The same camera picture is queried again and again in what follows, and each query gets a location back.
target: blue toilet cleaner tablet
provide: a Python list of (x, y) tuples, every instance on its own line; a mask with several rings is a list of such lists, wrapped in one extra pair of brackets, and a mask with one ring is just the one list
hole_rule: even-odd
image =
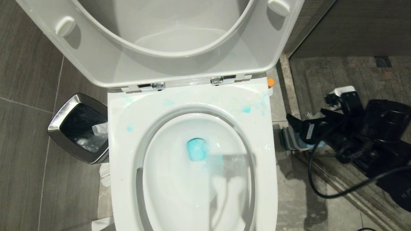
[(188, 157), (191, 161), (204, 160), (208, 155), (208, 144), (201, 138), (194, 138), (187, 142)]

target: toilet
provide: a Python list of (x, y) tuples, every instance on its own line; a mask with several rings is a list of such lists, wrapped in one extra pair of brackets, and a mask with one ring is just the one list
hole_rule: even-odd
[(17, 2), (108, 88), (117, 231), (275, 230), (265, 71), (304, 0)]

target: trash can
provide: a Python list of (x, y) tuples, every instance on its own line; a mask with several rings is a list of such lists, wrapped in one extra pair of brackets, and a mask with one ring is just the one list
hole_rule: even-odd
[(81, 93), (56, 113), (48, 134), (68, 153), (87, 164), (108, 162), (107, 107)]

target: black cable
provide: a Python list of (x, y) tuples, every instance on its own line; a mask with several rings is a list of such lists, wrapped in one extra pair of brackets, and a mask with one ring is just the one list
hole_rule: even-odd
[(362, 229), (359, 229), (359, 230), (357, 230), (357, 231), (363, 231), (363, 230), (371, 230), (371, 231), (377, 231), (377, 230), (375, 230), (375, 229), (372, 229), (372, 228), (362, 228)]
[(396, 173), (396, 172), (399, 172), (399, 171), (404, 171), (404, 170), (410, 170), (410, 169), (411, 169), (411, 166), (404, 166), (404, 167), (399, 167), (399, 168), (391, 169), (391, 170), (389, 170), (389, 171), (387, 171), (387, 172), (385, 172), (385, 173), (381, 173), (381, 174), (379, 174), (379, 175), (377, 175), (377, 176), (375, 176), (375, 177), (373, 177), (373, 178), (370, 178), (370, 179), (368, 179), (368, 180), (365, 180), (365, 181), (359, 183), (358, 185), (355, 185), (355, 186), (353, 186), (353, 187), (351, 187), (351, 188), (349, 188), (349, 189), (347, 189), (347, 190), (345, 190), (345, 191), (342, 191), (342, 192), (337, 193), (337, 194), (334, 194), (334, 195), (325, 195), (325, 194), (320, 193), (320, 192), (315, 188), (314, 182), (313, 182), (313, 180), (312, 180), (312, 174), (311, 174), (311, 165), (312, 165), (312, 160), (313, 160), (313, 157), (314, 157), (314, 152), (315, 152), (315, 150), (317, 149), (318, 145), (320, 144), (321, 140), (322, 140), (324, 137), (326, 137), (329, 133), (331, 133), (332, 131), (334, 131), (335, 128), (337, 128), (338, 126), (340, 126), (340, 125), (341, 125), (342, 123), (344, 123), (345, 121), (346, 121), (346, 120), (342, 120), (340, 123), (334, 125), (328, 132), (325, 132), (325, 133), (321, 136), (321, 138), (319, 139), (319, 141), (314, 145), (313, 149), (311, 150), (310, 157), (309, 157), (309, 162), (308, 162), (308, 181), (309, 181), (309, 184), (310, 184), (312, 190), (314, 190), (315, 194), (317, 194), (319, 197), (322, 197), (322, 198), (325, 198), (325, 199), (332, 199), (332, 198), (337, 198), (337, 197), (340, 197), (340, 196), (344, 196), (344, 195), (346, 195), (346, 194), (348, 194), (348, 193), (350, 193), (350, 192), (353, 192), (353, 191), (355, 191), (355, 190), (357, 190), (357, 189), (359, 189), (359, 188), (362, 188), (362, 187), (366, 186), (367, 184), (372, 183), (372, 182), (374, 182), (374, 181), (376, 181), (376, 180), (379, 180), (379, 179), (381, 179), (381, 178), (383, 178), (383, 177), (386, 177), (386, 176), (388, 176), (388, 175), (390, 175), (390, 174), (393, 174), (393, 173)]

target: orange cap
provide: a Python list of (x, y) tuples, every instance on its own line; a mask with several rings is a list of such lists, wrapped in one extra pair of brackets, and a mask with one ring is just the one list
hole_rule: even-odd
[(275, 81), (272, 78), (268, 78), (267, 79), (267, 84), (268, 84), (268, 88), (271, 88), (272, 86), (274, 86)]

